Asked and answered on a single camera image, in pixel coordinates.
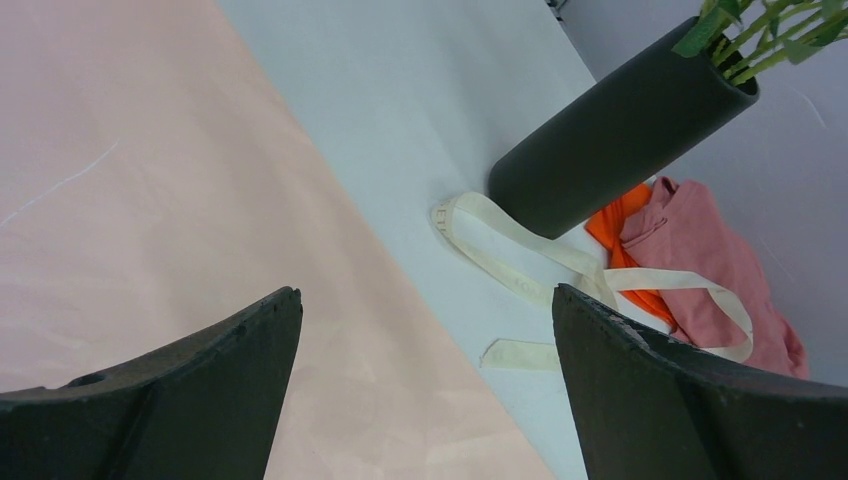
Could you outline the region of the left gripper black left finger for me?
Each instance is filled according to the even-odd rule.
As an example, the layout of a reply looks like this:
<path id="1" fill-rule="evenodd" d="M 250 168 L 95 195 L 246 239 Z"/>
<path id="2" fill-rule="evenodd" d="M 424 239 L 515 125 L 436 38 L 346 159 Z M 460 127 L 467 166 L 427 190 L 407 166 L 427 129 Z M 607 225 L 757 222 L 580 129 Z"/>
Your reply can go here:
<path id="1" fill-rule="evenodd" d="M 284 287 L 65 386 L 1 397 L 5 479 L 260 479 L 298 349 Z"/>

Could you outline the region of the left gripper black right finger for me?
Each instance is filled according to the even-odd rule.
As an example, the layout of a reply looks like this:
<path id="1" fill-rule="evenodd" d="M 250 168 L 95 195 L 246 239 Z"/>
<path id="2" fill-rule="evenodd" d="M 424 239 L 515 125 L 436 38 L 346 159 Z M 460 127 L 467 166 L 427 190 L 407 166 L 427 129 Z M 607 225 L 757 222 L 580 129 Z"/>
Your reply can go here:
<path id="1" fill-rule="evenodd" d="M 847 391 L 720 358 L 562 284 L 552 317 L 592 479 L 843 479 Z"/>

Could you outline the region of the peach white artificial roses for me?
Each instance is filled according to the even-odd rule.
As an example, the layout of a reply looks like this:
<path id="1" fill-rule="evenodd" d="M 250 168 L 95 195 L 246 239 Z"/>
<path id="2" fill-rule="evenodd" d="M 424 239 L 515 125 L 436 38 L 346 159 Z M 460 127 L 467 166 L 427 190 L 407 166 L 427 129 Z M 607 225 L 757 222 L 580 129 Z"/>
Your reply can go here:
<path id="1" fill-rule="evenodd" d="M 672 51 L 683 58 L 705 55 L 724 80 L 741 87 L 782 62 L 801 64 L 846 39 L 842 0 L 711 0 Z"/>

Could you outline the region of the pink crumpled cloth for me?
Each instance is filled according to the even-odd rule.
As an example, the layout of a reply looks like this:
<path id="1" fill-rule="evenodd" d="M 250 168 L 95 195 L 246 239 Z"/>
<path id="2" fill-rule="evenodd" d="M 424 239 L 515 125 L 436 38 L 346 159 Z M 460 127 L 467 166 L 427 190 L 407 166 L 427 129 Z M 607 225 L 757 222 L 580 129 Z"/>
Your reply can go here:
<path id="1" fill-rule="evenodd" d="M 686 180 L 659 178 L 647 205 L 629 217 L 620 235 L 640 267 L 695 272 L 734 292 L 753 318 L 760 344 L 746 365 L 801 379 L 809 377 L 806 351 L 772 303 L 760 262 L 723 220 L 710 190 Z M 677 328 L 674 337 L 698 347 L 739 341 L 742 332 L 703 291 L 659 292 Z"/>

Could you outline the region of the cream printed ribbon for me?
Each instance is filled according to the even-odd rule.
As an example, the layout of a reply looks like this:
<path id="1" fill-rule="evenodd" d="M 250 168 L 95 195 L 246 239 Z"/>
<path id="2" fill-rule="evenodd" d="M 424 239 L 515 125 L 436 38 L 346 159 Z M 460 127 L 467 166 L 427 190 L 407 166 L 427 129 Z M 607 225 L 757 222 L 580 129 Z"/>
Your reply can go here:
<path id="1" fill-rule="evenodd" d="M 615 314 L 622 311 L 618 302 L 623 292 L 698 290 L 705 292 L 743 334 L 739 341 L 729 340 L 707 348 L 707 353 L 743 364 L 760 344 L 753 318 L 740 298 L 729 288 L 695 272 L 607 268 L 595 254 L 531 233 L 477 192 L 466 192 L 437 204 L 430 210 L 429 220 L 454 251 L 534 306 L 552 305 L 555 280 L 564 281 Z"/>

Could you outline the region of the orange paper piece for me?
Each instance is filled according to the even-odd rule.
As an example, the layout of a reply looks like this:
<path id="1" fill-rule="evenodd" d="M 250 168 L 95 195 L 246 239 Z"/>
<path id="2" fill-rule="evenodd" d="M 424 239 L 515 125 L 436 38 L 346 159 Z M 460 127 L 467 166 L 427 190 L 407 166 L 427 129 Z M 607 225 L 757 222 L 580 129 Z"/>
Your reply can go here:
<path id="1" fill-rule="evenodd" d="M 640 184 L 592 215 L 585 230 L 608 251 L 608 267 L 636 268 L 639 264 L 624 249 L 620 235 L 625 221 L 647 205 L 652 188 Z M 677 328 L 671 311 L 657 290 L 621 291 L 621 294 L 644 312 L 661 319 L 672 331 Z"/>

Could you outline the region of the black cylindrical vase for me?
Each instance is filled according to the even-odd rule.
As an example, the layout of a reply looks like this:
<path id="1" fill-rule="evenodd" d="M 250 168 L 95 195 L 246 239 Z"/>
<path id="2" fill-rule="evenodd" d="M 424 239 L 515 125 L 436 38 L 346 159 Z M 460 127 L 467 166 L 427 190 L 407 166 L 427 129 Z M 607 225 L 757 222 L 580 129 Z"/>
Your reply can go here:
<path id="1" fill-rule="evenodd" d="M 674 52 L 695 23 L 670 30 L 512 148 L 490 170 L 488 197 L 557 239 L 753 105 L 755 79 L 734 86 L 707 53 Z"/>

